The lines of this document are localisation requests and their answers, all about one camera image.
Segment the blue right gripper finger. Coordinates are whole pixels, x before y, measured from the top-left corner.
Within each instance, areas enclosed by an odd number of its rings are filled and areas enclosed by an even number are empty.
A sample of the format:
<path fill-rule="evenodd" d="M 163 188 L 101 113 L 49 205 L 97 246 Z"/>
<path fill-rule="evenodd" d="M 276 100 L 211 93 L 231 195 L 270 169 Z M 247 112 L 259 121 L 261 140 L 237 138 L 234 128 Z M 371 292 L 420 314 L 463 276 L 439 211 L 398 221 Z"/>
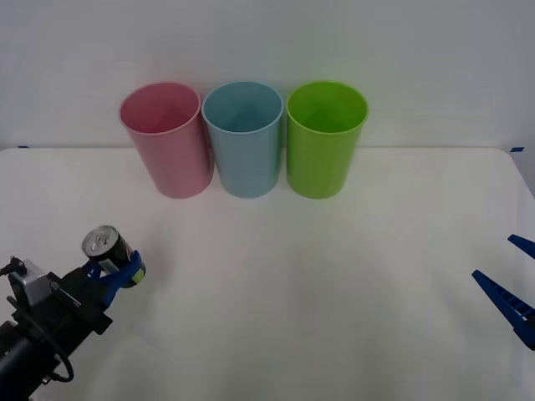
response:
<path fill-rule="evenodd" d="M 479 270 L 475 270 L 471 275 L 499 312 L 507 319 L 523 344 L 533 351 L 534 308 Z"/>
<path fill-rule="evenodd" d="M 526 238 L 510 235 L 507 240 L 531 258 L 535 258 L 535 242 Z"/>

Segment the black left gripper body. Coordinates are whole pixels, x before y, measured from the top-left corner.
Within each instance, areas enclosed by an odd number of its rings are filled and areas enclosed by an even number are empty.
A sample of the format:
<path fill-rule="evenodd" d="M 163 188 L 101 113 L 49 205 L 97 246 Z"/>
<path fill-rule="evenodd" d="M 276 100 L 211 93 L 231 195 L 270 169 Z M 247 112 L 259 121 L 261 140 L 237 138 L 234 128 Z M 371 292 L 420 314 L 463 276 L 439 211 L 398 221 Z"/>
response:
<path fill-rule="evenodd" d="M 31 307 L 35 322 L 65 352 L 73 352 L 93 332 L 103 333 L 112 323 L 103 301 L 107 285 L 78 267 L 63 277 L 50 272 L 48 295 Z"/>

